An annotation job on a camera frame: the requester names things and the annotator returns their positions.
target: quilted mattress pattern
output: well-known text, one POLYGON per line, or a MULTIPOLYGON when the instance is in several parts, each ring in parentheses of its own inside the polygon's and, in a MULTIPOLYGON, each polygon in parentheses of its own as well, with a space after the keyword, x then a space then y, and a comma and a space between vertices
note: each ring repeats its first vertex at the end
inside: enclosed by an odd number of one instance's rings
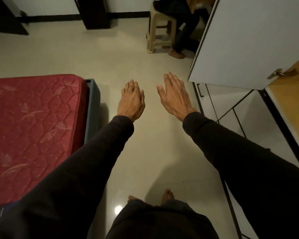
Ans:
POLYGON ((87 91, 75 75, 0 79, 0 204, 19 200, 83 145, 87 91))

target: door handle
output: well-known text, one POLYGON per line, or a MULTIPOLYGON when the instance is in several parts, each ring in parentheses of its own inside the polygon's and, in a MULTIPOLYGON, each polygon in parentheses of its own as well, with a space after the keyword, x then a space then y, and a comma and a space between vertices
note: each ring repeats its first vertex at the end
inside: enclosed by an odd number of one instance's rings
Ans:
POLYGON ((278 76, 278 77, 283 77, 283 76, 296 76, 299 75, 299 72, 294 68, 291 71, 286 71, 282 72, 283 69, 276 69, 267 79, 271 80, 272 78, 278 76))

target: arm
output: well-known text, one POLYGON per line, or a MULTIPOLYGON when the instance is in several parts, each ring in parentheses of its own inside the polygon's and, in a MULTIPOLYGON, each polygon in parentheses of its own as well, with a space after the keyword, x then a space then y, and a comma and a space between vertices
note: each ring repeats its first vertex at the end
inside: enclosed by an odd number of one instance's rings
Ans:
POLYGON ((299 168, 192 109, 176 76, 164 80, 163 106, 219 171, 259 238, 299 234, 299 168))
POLYGON ((0 237, 86 237, 116 159, 144 108, 144 92, 131 80, 122 90, 119 115, 0 218, 0 237))

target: black sleeve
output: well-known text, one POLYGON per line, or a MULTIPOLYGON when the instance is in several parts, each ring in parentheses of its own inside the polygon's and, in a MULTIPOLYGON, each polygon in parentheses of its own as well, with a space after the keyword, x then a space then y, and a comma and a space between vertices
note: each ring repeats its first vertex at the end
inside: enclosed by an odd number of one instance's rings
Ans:
POLYGON ((134 132, 115 116, 0 218, 0 238, 86 238, 111 170, 134 132))
POLYGON ((297 238, 297 166, 199 112, 188 114, 183 128, 226 181, 259 238, 297 238))

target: black pants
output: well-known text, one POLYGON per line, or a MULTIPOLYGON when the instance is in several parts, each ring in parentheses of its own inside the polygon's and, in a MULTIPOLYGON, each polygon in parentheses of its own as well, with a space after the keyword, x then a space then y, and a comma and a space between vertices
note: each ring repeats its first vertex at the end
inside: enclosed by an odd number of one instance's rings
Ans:
POLYGON ((186 47, 189 37, 199 22, 199 14, 197 12, 191 13, 186 0, 159 0, 154 1, 153 5, 156 11, 174 17, 177 20, 176 29, 183 23, 186 24, 176 36, 175 43, 172 46, 176 52, 181 52, 186 47))

